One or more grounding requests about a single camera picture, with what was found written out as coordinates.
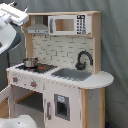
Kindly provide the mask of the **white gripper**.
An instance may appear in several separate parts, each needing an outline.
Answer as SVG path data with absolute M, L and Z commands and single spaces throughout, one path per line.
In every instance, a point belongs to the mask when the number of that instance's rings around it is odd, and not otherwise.
M 0 17 L 6 20 L 8 23 L 12 22 L 13 24 L 22 26 L 29 20 L 29 16 L 26 13 L 28 8 L 21 11 L 16 8 L 16 5 L 16 2 L 0 4 Z

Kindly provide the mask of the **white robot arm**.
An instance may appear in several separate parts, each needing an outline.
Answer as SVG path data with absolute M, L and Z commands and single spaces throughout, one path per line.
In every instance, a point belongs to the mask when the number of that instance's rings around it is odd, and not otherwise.
M 22 26 L 28 20 L 27 8 L 21 11 L 16 8 L 17 3 L 0 4 L 0 57 L 17 47 L 21 42 L 20 34 L 13 26 Z M 0 118 L 0 128 L 38 128 L 36 122 L 29 115 L 16 118 Z

